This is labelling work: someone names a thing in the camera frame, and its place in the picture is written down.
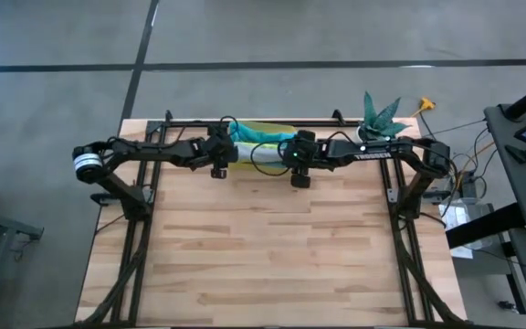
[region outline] white label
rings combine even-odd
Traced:
[[[391,154],[388,152],[380,154],[358,154],[354,156],[358,160],[388,159]]]

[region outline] artificial plant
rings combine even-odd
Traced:
[[[358,135],[363,141],[383,140],[385,137],[394,138],[408,125],[393,122],[393,117],[399,107],[401,98],[385,107],[379,114],[374,110],[373,98],[368,92],[364,93],[364,121],[359,122]]]

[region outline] wooden tabletop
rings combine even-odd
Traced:
[[[398,121],[411,125],[402,135],[420,135],[416,119]],[[121,137],[142,140],[146,123],[124,121]],[[335,131],[308,130],[317,138]],[[168,129],[168,141],[178,133]],[[188,128],[183,138],[205,133]],[[116,173],[132,183],[138,167],[129,162]],[[409,182],[415,173],[404,170]],[[310,189],[291,187],[289,175],[231,171],[218,180],[209,171],[162,164],[138,325],[406,324],[378,162],[311,170]],[[423,210],[438,216],[434,207]],[[121,206],[105,207],[99,226],[121,213]],[[95,238],[76,320],[91,314],[117,279],[126,226],[122,219]],[[420,218],[416,229],[427,278],[465,319],[443,228]],[[414,281],[412,291],[421,314]]]

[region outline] concrete floor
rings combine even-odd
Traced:
[[[0,0],[0,65],[133,63],[149,4]],[[526,1],[163,0],[146,62],[496,58],[526,58]],[[46,227],[21,262],[6,265],[0,328],[71,323],[99,210],[88,198],[95,188],[74,177],[70,152],[116,133],[130,78],[0,73],[0,214]],[[517,100],[526,67],[144,72],[132,117],[166,109],[178,118],[327,117],[336,108],[357,117],[365,90],[379,106],[403,97],[398,116],[432,98],[426,119],[438,131]],[[461,153],[483,127],[437,137]],[[485,201],[514,200],[498,156],[485,177]],[[526,327],[526,316],[494,304],[510,298],[506,280],[459,281],[470,320]]]

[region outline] gray floor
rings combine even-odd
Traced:
[[[149,3],[0,0],[0,65],[132,63]],[[526,1],[163,0],[146,62],[493,58],[526,58]],[[0,213],[46,227],[21,262],[6,265],[0,328],[72,321],[99,210],[88,199],[95,189],[74,177],[70,152],[117,131],[130,78],[0,73]],[[166,109],[178,118],[326,117],[336,108],[357,117],[365,90],[383,107],[401,96],[399,116],[430,97],[437,108],[426,119],[438,131],[518,99],[526,67],[145,72],[132,117]],[[483,127],[437,137],[461,153]],[[513,201],[498,157],[485,177],[485,201]],[[526,316],[495,306],[510,298],[503,278],[459,281],[470,320],[526,327]]]

